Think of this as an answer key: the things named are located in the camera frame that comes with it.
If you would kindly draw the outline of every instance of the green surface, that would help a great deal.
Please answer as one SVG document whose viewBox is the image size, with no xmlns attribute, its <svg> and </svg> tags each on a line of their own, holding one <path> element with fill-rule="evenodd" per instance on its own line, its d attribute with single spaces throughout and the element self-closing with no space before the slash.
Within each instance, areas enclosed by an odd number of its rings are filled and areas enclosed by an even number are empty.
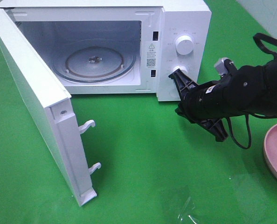
<svg viewBox="0 0 277 224">
<path fill-rule="evenodd" d="M 237 67 L 271 59 L 252 36 L 264 32 L 233 0 L 207 0 L 212 20 L 199 83 L 217 79 L 213 65 Z M 277 223 L 277 180 L 263 158 L 263 139 L 277 119 L 250 118 L 253 146 L 238 148 L 174 113 L 155 95 L 73 96 L 98 196 L 83 207 L 61 176 L 0 52 L 0 224 Z M 233 119 L 246 144 L 244 118 Z"/>
</svg>

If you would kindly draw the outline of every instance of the qr code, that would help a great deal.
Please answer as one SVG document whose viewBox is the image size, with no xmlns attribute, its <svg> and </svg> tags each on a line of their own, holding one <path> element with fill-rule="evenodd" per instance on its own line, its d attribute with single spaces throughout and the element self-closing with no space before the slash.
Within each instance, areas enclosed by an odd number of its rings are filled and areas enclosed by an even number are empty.
<svg viewBox="0 0 277 224">
<path fill-rule="evenodd" d="M 156 59 L 155 58 L 148 58 L 147 59 L 147 67 L 154 67 L 156 64 Z"/>
</svg>

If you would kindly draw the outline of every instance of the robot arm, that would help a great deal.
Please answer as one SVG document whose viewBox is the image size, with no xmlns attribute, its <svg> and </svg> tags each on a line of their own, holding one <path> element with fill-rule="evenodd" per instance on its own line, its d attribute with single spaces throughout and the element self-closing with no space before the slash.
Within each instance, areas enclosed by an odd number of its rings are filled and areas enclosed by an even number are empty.
<svg viewBox="0 0 277 224">
<path fill-rule="evenodd" d="M 256 34 L 254 39 L 261 50 L 273 54 L 275 58 L 264 66 L 246 65 L 237 70 L 230 59 L 222 58 L 215 64 L 221 79 L 202 85 L 192 81 L 181 70 L 169 76 L 174 80 L 181 99 L 176 109 L 178 115 L 205 128 L 215 136 L 216 141 L 224 141 L 228 136 L 222 118 L 226 118 L 234 142 L 242 148 L 249 148 L 249 114 L 259 118 L 277 117 L 277 53 L 266 50 L 258 37 L 263 39 L 268 36 Z M 277 41 L 268 38 L 272 44 Z M 245 115 L 249 132 L 247 147 L 236 141 L 231 128 L 230 117 L 241 115 Z"/>
</svg>

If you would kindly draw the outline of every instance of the warning label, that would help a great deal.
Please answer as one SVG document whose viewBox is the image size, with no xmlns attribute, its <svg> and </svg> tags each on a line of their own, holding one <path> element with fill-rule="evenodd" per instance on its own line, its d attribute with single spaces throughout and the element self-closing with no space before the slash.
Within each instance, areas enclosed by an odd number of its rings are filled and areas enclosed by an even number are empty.
<svg viewBox="0 0 277 224">
<path fill-rule="evenodd" d="M 149 42 L 146 44 L 147 48 L 146 48 L 146 67 L 151 69 L 151 68 L 155 68 L 157 66 L 157 48 L 156 48 L 156 44 L 153 42 Z"/>
</svg>

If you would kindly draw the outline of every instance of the microwave door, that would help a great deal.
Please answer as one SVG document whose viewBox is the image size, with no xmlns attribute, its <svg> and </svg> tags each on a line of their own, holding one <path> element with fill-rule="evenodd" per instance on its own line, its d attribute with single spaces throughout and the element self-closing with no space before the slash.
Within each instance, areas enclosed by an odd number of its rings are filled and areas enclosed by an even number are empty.
<svg viewBox="0 0 277 224">
<path fill-rule="evenodd" d="M 80 134 L 93 120 L 78 126 L 71 95 L 26 40 L 15 23 L 0 9 L 0 48 L 21 97 L 44 138 L 67 184 L 81 206 L 96 196 Z"/>
</svg>

